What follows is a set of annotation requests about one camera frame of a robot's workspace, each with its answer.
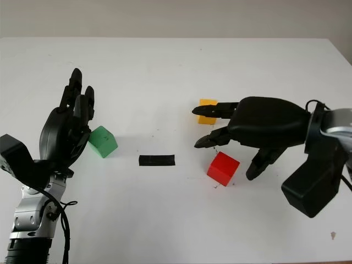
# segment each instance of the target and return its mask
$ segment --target wooden block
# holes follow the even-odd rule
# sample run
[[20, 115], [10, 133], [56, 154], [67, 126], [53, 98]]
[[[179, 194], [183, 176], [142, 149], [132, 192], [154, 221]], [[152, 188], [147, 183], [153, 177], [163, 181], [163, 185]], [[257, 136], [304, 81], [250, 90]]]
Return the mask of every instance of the wooden block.
[[240, 163], [237, 160], [219, 152], [210, 164], [207, 175], [218, 183], [227, 186], [239, 165]]
[[[216, 105], [218, 101], [216, 100], [211, 100], [211, 99], [201, 99], [199, 100], [199, 105], [200, 106], [208, 106], [208, 105]], [[204, 125], [214, 125], [216, 122], [215, 117], [205, 117], [203, 115], [198, 115], [198, 123], [199, 124], [204, 124]]]
[[99, 126], [91, 132], [89, 143], [102, 158], [108, 156], [118, 147], [114, 135], [103, 126]]

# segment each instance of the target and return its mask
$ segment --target white wall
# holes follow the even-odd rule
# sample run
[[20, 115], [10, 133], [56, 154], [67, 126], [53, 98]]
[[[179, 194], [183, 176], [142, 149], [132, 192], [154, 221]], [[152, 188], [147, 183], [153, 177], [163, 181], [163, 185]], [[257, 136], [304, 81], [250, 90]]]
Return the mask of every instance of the white wall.
[[1, 0], [1, 35], [328, 38], [352, 63], [352, 0]]

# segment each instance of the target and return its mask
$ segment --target robotic hand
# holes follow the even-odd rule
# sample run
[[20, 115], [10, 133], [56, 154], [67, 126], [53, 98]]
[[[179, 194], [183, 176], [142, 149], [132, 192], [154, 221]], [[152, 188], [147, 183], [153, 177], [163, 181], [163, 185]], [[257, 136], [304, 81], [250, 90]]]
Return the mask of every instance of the robotic hand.
[[6, 263], [47, 263], [58, 217], [65, 235], [63, 263], [68, 263], [70, 229], [61, 203], [69, 169], [83, 152], [94, 116], [94, 90], [81, 95], [82, 73], [74, 69], [61, 103], [49, 115], [39, 143], [40, 160], [33, 160], [26, 146], [11, 137], [0, 137], [0, 166], [22, 182], [22, 200], [15, 210]]
[[[313, 113], [310, 102], [317, 102]], [[352, 177], [352, 109], [330, 110], [311, 100], [306, 109], [277, 98], [247, 97], [239, 103], [198, 106], [193, 114], [229, 118], [227, 127], [199, 139], [196, 148], [222, 146], [235, 140], [259, 148], [246, 172], [248, 180], [258, 177], [288, 148], [305, 143], [307, 161], [283, 184], [289, 203], [309, 217], [322, 210], [339, 189], [346, 164]]]

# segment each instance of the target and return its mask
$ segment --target white table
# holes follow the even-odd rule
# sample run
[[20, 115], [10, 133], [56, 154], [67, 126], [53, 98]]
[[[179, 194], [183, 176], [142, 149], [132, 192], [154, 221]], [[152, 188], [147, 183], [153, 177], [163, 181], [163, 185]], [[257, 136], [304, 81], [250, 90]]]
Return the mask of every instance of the white table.
[[[319, 99], [351, 107], [352, 67], [319, 39], [1, 39], [0, 135], [39, 157], [41, 129], [75, 67], [96, 92], [94, 129], [119, 148], [101, 159], [87, 145], [71, 167], [63, 201], [70, 263], [238, 263], [351, 260], [352, 195], [344, 184], [315, 218], [286, 201], [281, 183], [306, 159], [293, 147], [256, 180], [245, 177], [256, 149], [217, 147], [241, 162], [228, 187], [206, 175], [216, 152], [195, 149], [212, 129], [190, 111], [200, 98]], [[175, 167], [139, 167], [139, 155], [175, 154]], [[0, 171], [0, 260], [6, 256], [21, 184]], [[336, 232], [334, 240], [331, 232]], [[61, 262], [57, 226], [50, 262]]]

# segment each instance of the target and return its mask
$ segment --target black strip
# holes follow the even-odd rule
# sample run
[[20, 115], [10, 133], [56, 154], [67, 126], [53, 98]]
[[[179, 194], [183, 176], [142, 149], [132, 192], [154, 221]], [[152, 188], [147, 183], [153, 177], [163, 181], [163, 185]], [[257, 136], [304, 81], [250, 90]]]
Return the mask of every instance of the black strip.
[[175, 155], [140, 155], [139, 166], [175, 166]]

